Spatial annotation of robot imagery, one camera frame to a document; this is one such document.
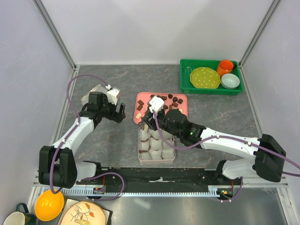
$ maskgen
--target mug handle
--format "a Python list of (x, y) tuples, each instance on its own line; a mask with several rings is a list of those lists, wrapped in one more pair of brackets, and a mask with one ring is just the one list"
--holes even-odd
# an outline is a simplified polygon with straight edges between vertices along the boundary
[(25, 213), (29, 213), (28, 207), (27, 207), (27, 205), (25, 203), (19, 203), (19, 204), (17, 204), (17, 206), (15, 208), (15, 211), (16, 212), (21, 212), (21, 210), (20, 210), (20, 206), (21, 205), (23, 206)]

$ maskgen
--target polka dot plate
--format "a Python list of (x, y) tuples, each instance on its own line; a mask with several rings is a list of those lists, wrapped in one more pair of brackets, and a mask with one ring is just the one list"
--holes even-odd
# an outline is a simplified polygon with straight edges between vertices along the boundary
[(190, 82), (195, 88), (216, 89), (221, 83), (221, 78), (215, 70), (208, 67), (199, 67), (191, 72)]

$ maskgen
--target marble tabletop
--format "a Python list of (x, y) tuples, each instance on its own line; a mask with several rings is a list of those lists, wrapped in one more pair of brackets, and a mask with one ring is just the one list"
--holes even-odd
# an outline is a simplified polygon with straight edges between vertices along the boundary
[[(79, 75), (95, 74), (112, 87), (121, 90), (119, 102), (126, 105), (126, 118), (120, 123), (103, 119), (82, 142), (75, 154), (76, 162), (100, 162), (102, 166), (123, 167), (201, 167), (216, 168), (220, 160), (238, 156), (215, 150), (177, 150), (172, 164), (141, 165), (138, 160), (138, 128), (133, 122), (135, 99), (139, 92), (181, 93), (179, 65), (108, 65), (81, 66)], [(101, 83), (93, 77), (77, 79), (72, 101), (80, 111), (80, 99)], [(214, 130), (240, 136), (258, 136), (246, 92), (237, 96), (186, 94), (188, 119)], [(74, 123), (75, 113), (69, 108), (63, 128), (65, 133)], [(176, 145), (183, 146), (179, 140)]]

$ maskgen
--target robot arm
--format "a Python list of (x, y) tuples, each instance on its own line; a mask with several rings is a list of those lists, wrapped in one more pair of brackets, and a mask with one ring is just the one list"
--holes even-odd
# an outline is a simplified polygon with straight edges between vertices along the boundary
[(235, 161), (221, 161), (216, 170), (217, 176), (223, 175), (233, 180), (241, 176), (258, 175), (265, 180), (280, 182), (284, 160), (251, 145), (255, 143), (285, 156), (285, 151), (272, 136), (263, 134), (261, 138), (251, 138), (228, 135), (188, 121), (186, 115), (182, 114), (178, 109), (169, 110), (165, 114), (163, 109), (164, 101), (156, 96), (151, 99), (148, 105), (149, 109), (142, 121), (150, 129), (157, 130), (158, 127), (153, 116), (153, 111), (155, 111), (159, 128), (179, 138), (180, 142), (185, 146), (191, 146), (202, 139), (217, 135), (226, 135), (248, 142), (248, 144), (244, 144), (232, 139), (216, 138), (196, 146), (196, 148), (200, 149), (224, 151), (243, 158)]
[(72, 127), (52, 146), (44, 146), (39, 154), (39, 175), (38, 179), (41, 184), (49, 185), (50, 166), (54, 152), (58, 146), (60, 147), (56, 161), (59, 163), (54, 165), (53, 185), (63, 188), (71, 188), (77, 180), (87, 177), (93, 177), (96, 173), (97, 165), (93, 162), (75, 163), (74, 154), (78, 147), (101, 122), (102, 118), (113, 120), (121, 123), (125, 118), (125, 105), (120, 104), (117, 112), (117, 101), (120, 90), (113, 88), (106, 94), (102, 92), (91, 92), (89, 101), (80, 111), (80, 122), (78, 118)]

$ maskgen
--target yellow bowl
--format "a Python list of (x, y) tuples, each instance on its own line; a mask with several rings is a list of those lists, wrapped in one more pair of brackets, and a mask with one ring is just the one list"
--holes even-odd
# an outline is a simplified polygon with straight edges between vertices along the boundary
[(220, 75), (208, 67), (199, 67), (194, 69), (189, 80), (195, 88), (216, 89), (221, 83)]
[(60, 214), (63, 207), (64, 196), (62, 193), (53, 194), (51, 190), (48, 190), (37, 199), (36, 216), (42, 221), (50, 221)]

